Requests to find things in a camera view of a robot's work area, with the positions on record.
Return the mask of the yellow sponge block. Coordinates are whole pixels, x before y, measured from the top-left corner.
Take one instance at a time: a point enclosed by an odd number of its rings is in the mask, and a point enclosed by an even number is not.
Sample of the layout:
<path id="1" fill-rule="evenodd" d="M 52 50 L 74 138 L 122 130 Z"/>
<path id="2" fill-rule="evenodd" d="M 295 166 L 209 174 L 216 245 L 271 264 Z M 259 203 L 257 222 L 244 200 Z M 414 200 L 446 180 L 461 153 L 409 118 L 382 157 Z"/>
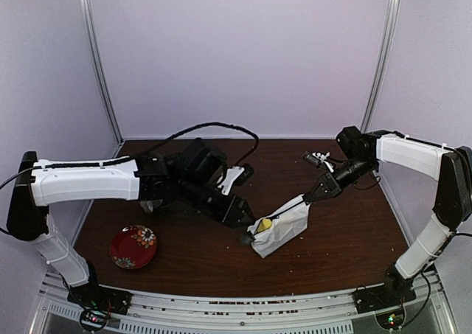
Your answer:
<path id="1" fill-rule="evenodd" d="M 272 220 L 263 218 L 257 226 L 257 233 L 264 232 L 265 230 L 269 229 L 271 225 L 272 225 Z"/>

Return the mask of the white drawstring pouch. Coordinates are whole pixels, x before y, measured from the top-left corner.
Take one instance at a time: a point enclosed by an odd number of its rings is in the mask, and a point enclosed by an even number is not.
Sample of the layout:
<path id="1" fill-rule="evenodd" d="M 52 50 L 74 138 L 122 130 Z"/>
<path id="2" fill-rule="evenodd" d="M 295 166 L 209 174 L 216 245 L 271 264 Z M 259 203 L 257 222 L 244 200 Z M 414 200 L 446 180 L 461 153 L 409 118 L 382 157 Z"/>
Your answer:
<path id="1" fill-rule="evenodd" d="M 252 249 L 261 257 L 266 258 L 287 242 L 298 237 L 308 228 L 310 203 L 306 204 L 303 195 L 292 198 L 287 203 L 263 218 L 272 220 L 272 225 L 264 232 L 257 233 L 257 226 L 263 219 L 247 227 L 241 235 L 240 242 Z"/>

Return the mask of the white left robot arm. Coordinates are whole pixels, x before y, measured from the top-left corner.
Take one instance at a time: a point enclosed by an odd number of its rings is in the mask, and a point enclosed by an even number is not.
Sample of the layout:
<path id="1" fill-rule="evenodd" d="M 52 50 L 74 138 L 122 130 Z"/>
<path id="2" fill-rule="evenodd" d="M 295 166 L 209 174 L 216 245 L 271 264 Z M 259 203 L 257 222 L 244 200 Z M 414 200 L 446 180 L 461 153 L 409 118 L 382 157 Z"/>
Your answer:
<path id="1" fill-rule="evenodd" d="M 24 154 L 14 183 L 7 233 L 30 242 L 89 307 L 99 307 L 106 292 L 94 266 L 58 231 L 49 206 L 67 201 L 120 199 L 146 206 L 180 201 L 217 223 L 237 228 L 254 216 L 246 199 L 232 192 L 253 174 L 248 164 L 228 167 L 218 147 L 194 139 L 180 153 L 145 153 L 102 161 L 53 162 Z"/>

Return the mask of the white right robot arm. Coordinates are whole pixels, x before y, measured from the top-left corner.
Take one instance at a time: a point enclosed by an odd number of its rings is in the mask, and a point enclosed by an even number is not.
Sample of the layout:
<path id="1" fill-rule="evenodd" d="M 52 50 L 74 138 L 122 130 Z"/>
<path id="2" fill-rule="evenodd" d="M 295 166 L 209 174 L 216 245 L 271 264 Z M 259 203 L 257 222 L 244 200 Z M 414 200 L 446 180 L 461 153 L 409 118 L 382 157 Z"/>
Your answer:
<path id="1" fill-rule="evenodd" d="M 448 150 L 398 132 L 344 128 L 333 141 L 310 143 L 333 170 L 319 176 L 310 199 L 315 229 L 313 292 L 389 279 L 378 289 L 383 305 L 406 294 L 406 281 L 433 245 L 444 256 L 437 270 L 452 297 L 471 294 L 471 254 L 452 245 L 453 232 L 471 215 L 471 151 Z"/>

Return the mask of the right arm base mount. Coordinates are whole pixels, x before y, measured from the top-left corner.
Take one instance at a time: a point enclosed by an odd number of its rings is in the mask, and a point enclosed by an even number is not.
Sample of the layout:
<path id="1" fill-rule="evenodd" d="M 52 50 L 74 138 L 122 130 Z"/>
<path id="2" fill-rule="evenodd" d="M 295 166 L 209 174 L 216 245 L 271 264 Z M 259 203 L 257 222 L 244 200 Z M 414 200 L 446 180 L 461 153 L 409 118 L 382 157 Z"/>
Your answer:
<path id="1" fill-rule="evenodd" d="M 353 291 L 353 301 L 358 314 L 400 306 L 402 303 L 413 301 L 416 298 L 416 293 L 413 290 L 391 294 L 384 285 L 370 288 L 361 286 Z"/>

